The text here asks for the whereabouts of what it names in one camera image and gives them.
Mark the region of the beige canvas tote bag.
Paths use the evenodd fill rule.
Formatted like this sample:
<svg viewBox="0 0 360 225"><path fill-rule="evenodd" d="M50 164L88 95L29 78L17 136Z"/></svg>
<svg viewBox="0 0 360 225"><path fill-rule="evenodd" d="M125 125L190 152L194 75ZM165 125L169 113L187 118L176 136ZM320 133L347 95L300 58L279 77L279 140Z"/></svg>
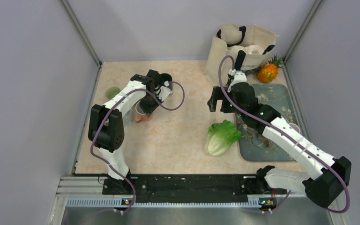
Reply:
<svg viewBox="0 0 360 225"><path fill-rule="evenodd" d="M212 86L219 86L219 65L229 55L234 61L225 60L221 69L221 80L225 84L226 73L235 67L245 74L255 72L268 62L278 35L258 25L238 26L223 24L212 39L204 75Z"/></svg>

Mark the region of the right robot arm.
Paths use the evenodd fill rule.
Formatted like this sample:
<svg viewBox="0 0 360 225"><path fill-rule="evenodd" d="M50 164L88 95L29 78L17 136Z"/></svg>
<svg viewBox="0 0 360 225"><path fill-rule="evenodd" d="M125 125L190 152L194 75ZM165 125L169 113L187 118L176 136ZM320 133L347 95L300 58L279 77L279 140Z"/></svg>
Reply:
<svg viewBox="0 0 360 225"><path fill-rule="evenodd" d="M261 104L254 88L246 82L231 87L213 87L207 102L211 112L216 111L218 100L222 101L221 112L239 115L248 127L273 141L305 169L304 172L274 166L259 169L256 187L260 192L269 193L274 188L281 188L302 193L326 209L344 193L345 207L337 212L348 211L351 204L348 185L352 168L348 158L334 157L295 131L272 106Z"/></svg>

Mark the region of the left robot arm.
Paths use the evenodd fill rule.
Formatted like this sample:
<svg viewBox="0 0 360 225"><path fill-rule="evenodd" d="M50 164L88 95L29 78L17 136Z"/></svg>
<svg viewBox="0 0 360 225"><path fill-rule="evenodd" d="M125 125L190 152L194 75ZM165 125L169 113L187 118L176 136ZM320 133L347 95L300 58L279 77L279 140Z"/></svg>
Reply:
<svg viewBox="0 0 360 225"><path fill-rule="evenodd" d="M88 138L101 152L109 169L109 179L121 194L129 192L132 186L126 178L130 170L121 149L125 138L123 118L135 107L150 117L171 95L172 80L170 74L152 69L146 75L134 75L115 97L102 105L95 104L90 111Z"/></svg>

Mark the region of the toy lettuce head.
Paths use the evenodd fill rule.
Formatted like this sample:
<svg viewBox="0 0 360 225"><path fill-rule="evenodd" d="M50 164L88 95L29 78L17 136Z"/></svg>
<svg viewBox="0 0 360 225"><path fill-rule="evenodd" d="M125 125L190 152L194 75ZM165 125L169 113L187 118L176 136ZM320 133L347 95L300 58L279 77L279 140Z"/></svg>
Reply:
<svg viewBox="0 0 360 225"><path fill-rule="evenodd" d="M208 154L218 156L226 152L236 141L242 137L235 124L229 120L213 123L208 128L205 149Z"/></svg>

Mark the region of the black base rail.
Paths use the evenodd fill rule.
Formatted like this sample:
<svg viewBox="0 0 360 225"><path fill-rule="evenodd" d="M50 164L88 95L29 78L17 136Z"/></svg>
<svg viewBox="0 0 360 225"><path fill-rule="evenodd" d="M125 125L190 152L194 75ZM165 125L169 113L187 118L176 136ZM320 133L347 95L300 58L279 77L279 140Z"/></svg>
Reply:
<svg viewBox="0 0 360 225"><path fill-rule="evenodd" d="M252 195L286 194L251 174L131 174L107 178L103 195L130 195L136 203L246 203Z"/></svg>

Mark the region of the floral grey tray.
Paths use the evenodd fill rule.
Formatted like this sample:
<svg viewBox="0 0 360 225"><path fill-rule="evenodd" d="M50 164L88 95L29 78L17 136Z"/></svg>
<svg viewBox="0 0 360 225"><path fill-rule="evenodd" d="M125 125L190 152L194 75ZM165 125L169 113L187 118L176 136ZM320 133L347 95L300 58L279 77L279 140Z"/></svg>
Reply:
<svg viewBox="0 0 360 225"><path fill-rule="evenodd" d="M281 84L253 84L259 102L272 106L289 124L298 128L298 121L288 88ZM243 134L239 139L240 154L250 162L292 162L294 159L273 141L266 139L247 127L240 115L236 116L236 127Z"/></svg>

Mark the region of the pink mug large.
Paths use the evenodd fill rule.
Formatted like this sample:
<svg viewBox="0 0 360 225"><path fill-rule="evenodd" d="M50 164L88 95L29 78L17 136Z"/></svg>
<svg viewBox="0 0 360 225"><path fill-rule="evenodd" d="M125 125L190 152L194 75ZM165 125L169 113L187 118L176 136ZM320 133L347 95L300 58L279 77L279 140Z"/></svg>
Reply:
<svg viewBox="0 0 360 225"><path fill-rule="evenodd" d="M134 122L135 123L141 123L141 122L146 122L151 120L152 115L148 115L146 114L143 109L140 107L140 103L138 102L135 105L135 118L134 118Z"/></svg>

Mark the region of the mauve cup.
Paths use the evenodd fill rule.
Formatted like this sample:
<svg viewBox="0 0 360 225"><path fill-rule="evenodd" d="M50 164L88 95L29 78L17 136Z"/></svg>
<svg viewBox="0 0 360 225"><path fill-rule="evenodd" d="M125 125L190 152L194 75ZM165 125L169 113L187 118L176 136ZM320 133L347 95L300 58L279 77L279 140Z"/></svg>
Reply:
<svg viewBox="0 0 360 225"><path fill-rule="evenodd" d="M299 127L297 124L295 124L295 123L289 123L289 126L290 126L292 129L294 129L296 132L298 132L299 134L301 134L301 129L300 129L300 127Z"/></svg>

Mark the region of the dark teal mug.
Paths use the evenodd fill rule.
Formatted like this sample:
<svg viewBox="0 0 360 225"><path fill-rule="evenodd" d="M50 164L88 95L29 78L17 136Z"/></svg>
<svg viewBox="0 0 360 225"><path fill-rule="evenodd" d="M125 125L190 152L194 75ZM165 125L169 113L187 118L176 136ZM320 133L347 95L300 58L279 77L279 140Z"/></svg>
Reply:
<svg viewBox="0 0 360 225"><path fill-rule="evenodd" d="M162 78L162 86L165 86L169 88L171 91L173 91L173 78L168 73L161 73Z"/></svg>

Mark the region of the light green mug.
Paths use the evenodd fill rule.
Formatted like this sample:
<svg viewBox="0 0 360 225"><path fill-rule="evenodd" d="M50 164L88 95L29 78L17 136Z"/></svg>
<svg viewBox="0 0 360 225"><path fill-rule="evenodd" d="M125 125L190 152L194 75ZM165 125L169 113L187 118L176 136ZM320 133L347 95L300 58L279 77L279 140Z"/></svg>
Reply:
<svg viewBox="0 0 360 225"><path fill-rule="evenodd" d="M107 99L112 99L120 92L121 92L121 89L119 87L113 86L113 87L108 88L105 91L105 97Z"/></svg>

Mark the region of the toy pineapple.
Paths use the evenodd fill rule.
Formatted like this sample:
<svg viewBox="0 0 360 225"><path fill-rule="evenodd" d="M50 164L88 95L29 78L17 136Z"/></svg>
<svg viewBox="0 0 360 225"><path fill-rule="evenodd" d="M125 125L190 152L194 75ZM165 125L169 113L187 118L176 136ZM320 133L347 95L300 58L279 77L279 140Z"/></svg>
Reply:
<svg viewBox="0 0 360 225"><path fill-rule="evenodd" d="M261 83L272 82L278 74L278 69L283 65L284 59L276 55L268 60L266 64L260 66L257 73L257 80Z"/></svg>

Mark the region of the white grey mug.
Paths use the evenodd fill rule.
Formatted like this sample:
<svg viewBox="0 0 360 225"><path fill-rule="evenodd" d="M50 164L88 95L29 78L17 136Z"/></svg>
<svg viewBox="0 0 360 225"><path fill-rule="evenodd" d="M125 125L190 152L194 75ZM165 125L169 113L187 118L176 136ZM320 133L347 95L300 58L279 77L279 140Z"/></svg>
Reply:
<svg viewBox="0 0 360 225"><path fill-rule="evenodd" d="M134 110L130 109L123 117L123 125L125 127L132 125L134 123L134 119Z"/></svg>

